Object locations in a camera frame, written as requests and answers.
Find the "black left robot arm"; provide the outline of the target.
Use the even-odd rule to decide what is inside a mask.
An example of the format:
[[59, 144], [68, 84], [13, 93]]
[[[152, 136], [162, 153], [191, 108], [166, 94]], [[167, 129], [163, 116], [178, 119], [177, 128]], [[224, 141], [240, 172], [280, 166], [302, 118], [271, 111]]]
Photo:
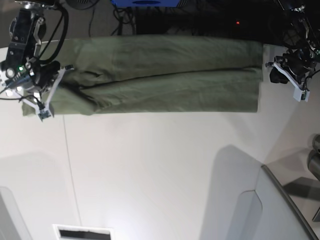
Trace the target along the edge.
[[320, 63], [320, 26], [309, 20], [315, 14], [306, 10], [304, 0], [277, 0], [276, 4], [281, 13], [270, 17], [268, 28], [287, 50], [265, 64], [271, 68], [270, 81], [275, 84], [290, 82], [307, 92], [308, 81], [320, 72], [316, 70]]

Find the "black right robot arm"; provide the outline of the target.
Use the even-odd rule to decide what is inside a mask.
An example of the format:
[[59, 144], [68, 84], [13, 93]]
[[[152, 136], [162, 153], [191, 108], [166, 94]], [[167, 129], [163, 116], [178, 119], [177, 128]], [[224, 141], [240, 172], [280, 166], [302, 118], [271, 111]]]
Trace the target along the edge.
[[[50, 101], [66, 70], [56, 61], [66, 39], [69, 14], [58, 0], [21, 0], [21, 9], [10, 25], [10, 43], [4, 61], [0, 63], [0, 83], [3, 91], [11, 91], [17, 100], [37, 112], [50, 109]], [[44, 10], [61, 13], [62, 34], [56, 49], [46, 59], [43, 55], [49, 45], [42, 46], [47, 25]]]

